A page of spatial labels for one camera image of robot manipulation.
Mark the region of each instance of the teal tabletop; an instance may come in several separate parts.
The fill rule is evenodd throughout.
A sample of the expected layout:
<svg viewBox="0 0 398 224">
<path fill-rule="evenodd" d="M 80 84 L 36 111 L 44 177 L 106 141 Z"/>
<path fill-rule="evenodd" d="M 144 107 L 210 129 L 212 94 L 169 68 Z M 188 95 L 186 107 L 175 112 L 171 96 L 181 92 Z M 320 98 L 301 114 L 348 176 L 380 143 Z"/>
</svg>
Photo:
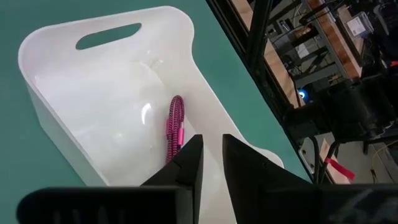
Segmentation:
<svg viewBox="0 0 398 224">
<path fill-rule="evenodd" d="M 156 6 L 173 6 L 193 21 L 193 58 L 251 144 L 275 152 L 307 179 L 282 127 L 260 95 L 205 0 L 2 0 L 0 2 L 0 223 L 16 223 L 19 200 L 49 186 L 83 186 L 40 127 L 17 63 L 24 38 L 38 28 Z"/>
</svg>

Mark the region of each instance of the pink braided usb cable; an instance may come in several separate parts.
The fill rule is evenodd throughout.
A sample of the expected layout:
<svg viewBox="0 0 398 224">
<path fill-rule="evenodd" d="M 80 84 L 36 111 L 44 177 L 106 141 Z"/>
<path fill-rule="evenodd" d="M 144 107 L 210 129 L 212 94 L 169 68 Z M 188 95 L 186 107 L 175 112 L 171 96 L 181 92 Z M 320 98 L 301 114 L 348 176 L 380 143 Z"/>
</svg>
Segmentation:
<svg viewBox="0 0 398 224">
<path fill-rule="evenodd" d="M 184 142 L 184 101 L 181 96 L 175 96 L 170 104 L 169 118 L 167 119 L 167 157 L 170 162 L 179 152 Z"/>
</svg>

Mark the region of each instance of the red tag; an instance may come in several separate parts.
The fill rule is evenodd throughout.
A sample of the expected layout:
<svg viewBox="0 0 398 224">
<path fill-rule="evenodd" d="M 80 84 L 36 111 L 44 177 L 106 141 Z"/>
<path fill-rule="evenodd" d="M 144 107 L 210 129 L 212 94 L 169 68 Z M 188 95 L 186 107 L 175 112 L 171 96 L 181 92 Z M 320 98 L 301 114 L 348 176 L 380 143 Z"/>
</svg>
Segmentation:
<svg viewBox="0 0 398 224">
<path fill-rule="evenodd" d="M 351 172 L 350 170 L 344 168 L 342 165 L 334 161 L 333 159 L 326 158 L 325 159 L 326 163 L 329 163 L 333 168 L 335 168 L 340 174 L 343 174 L 350 180 L 353 180 L 355 178 L 355 174 Z"/>
</svg>

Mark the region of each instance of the cable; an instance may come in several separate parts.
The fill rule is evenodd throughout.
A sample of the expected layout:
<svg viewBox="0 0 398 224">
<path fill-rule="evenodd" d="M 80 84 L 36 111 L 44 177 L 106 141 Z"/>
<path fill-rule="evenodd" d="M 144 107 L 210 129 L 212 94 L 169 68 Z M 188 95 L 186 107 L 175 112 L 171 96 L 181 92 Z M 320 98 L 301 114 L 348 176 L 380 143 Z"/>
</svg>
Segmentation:
<svg viewBox="0 0 398 224">
<path fill-rule="evenodd" d="M 375 179 L 378 181 L 378 179 L 377 179 L 377 176 L 376 176 L 376 172 L 374 171 L 374 159 L 376 158 L 376 156 L 379 154 L 379 152 L 381 152 L 382 150 L 384 150 L 384 149 L 387 149 L 387 147 L 389 147 L 390 145 L 392 145 L 392 144 L 394 144 L 394 143 L 396 143 L 396 142 L 398 142 L 398 140 L 396 140 L 396 141 L 393 141 L 392 143 L 390 143 L 390 144 L 387 144 L 387 145 L 385 145 L 384 147 L 381 147 L 380 149 L 378 149 L 374 154 L 373 154 L 373 156 L 372 156 L 372 169 L 371 169 L 371 172 L 372 172 L 372 177 L 373 177 L 373 183 L 375 183 Z M 390 174 L 390 172 L 387 170 L 387 174 L 388 174 L 388 176 L 390 177 L 390 179 L 392 180 L 392 182 L 393 183 L 395 183 L 395 180 L 392 178 L 392 176 L 391 176 L 391 174 Z"/>
<path fill-rule="evenodd" d="M 167 119 L 167 156 L 170 162 L 180 151 L 183 144 L 184 101 L 181 96 L 175 96 L 170 103 L 169 118 Z"/>
<path fill-rule="evenodd" d="M 319 151 L 319 144 L 318 141 L 315 137 L 310 137 L 310 140 L 312 141 L 313 144 L 313 151 L 315 154 L 315 165 L 314 165 L 314 170 L 313 170 L 313 178 L 314 178 L 314 183 L 318 183 L 319 180 L 319 168 L 320 168 L 320 151 Z"/>
<path fill-rule="evenodd" d="M 293 14 L 293 26 L 294 27 L 296 26 L 296 24 L 295 24 L 296 17 L 297 17 L 296 15 L 297 15 L 297 13 L 299 13 L 299 10 L 301 9 L 302 6 L 303 6 L 303 3 L 301 3 L 298 7 L 296 7 L 296 10 L 294 11 L 294 14 Z"/>
<path fill-rule="evenodd" d="M 335 153 L 336 149 L 340 147 L 340 142 L 334 141 L 333 144 L 330 146 L 328 154 L 326 155 L 326 158 L 323 160 L 323 164 L 321 166 L 321 169 L 319 171 L 319 183 L 323 183 L 323 179 L 326 174 L 326 168 L 328 167 L 327 159 L 330 159 L 331 156 Z"/>
<path fill-rule="evenodd" d="M 398 140 L 393 141 L 392 143 L 387 144 L 387 145 L 385 145 L 384 147 L 381 147 L 380 149 L 378 149 L 378 150 L 373 154 L 373 156 L 372 156 L 372 169 L 373 169 L 373 170 L 374 170 L 374 159 L 375 159 L 376 156 L 379 154 L 379 152 L 381 152 L 383 149 L 386 149 L 387 147 L 389 147 L 390 145 L 392 145 L 392 144 L 394 144 L 394 143 L 396 143 L 396 142 L 398 142 Z"/>
</svg>

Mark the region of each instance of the black device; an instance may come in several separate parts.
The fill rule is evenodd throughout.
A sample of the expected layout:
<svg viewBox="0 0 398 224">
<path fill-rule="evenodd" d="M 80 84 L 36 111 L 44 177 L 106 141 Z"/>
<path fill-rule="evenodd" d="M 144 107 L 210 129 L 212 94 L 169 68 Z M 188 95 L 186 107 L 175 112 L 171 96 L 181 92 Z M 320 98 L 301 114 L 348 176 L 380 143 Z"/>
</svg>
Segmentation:
<svg viewBox="0 0 398 224">
<path fill-rule="evenodd" d="M 198 223 L 203 139 L 194 135 L 140 187 L 52 188 L 33 192 L 17 209 L 20 224 Z"/>
<path fill-rule="evenodd" d="M 398 223 L 396 185 L 315 185 L 232 135 L 224 172 L 237 223 Z"/>
<path fill-rule="evenodd" d="M 43 189 L 17 216 L 29 223 L 198 223 L 203 145 L 194 136 L 141 187 Z M 313 185 L 230 134 L 223 164 L 237 223 L 397 223 L 396 185 Z"/>
<path fill-rule="evenodd" d="M 340 143 L 375 138 L 397 119 L 395 84 L 393 76 L 345 80 L 292 110 L 285 124 L 297 139 L 330 131 Z"/>
</svg>

